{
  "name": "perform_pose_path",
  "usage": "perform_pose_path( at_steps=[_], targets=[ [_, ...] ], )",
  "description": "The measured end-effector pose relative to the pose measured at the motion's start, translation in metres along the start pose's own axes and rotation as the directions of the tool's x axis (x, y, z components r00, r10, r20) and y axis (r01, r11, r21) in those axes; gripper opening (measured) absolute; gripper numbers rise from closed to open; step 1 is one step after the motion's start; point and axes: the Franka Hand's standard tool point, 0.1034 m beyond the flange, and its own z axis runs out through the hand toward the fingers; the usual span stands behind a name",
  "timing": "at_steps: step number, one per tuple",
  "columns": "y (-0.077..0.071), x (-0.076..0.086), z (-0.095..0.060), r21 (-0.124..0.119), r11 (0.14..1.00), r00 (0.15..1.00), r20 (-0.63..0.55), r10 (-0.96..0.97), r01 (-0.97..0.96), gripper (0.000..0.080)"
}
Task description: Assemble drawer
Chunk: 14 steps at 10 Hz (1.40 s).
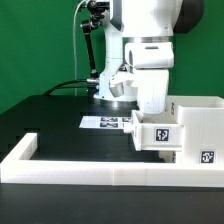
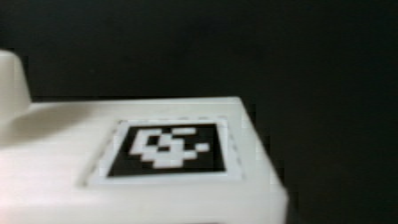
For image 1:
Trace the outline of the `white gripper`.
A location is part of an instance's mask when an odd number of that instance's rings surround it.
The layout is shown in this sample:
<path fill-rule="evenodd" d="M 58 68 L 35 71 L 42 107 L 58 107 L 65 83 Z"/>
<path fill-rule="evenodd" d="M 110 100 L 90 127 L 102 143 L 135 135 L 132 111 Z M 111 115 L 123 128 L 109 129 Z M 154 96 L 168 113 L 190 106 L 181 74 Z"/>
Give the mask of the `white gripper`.
<path fill-rule="evenodd" d="M 137 72 L 137 103 L 144 116 L 161 114 L 165 109 L 169 71 L 153 69 Z"/>

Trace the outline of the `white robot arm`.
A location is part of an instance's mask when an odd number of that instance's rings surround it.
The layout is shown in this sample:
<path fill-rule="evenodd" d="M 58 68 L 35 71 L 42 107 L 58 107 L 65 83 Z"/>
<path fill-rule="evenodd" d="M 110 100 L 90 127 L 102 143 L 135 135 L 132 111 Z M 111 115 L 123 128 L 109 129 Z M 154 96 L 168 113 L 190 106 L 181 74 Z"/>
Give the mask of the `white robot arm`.
<path fill-rule="evenodd" d="M 204 0 L 85 0 L 90 32 L 105 34 L 105 68 L 90 63 L 98 87 L 94 98 L 114 106 L 135 103 L 145 115 L 165 110 L 169 69 L 174 66 L 172 36 L 191 31 L 202 19 Z"/>

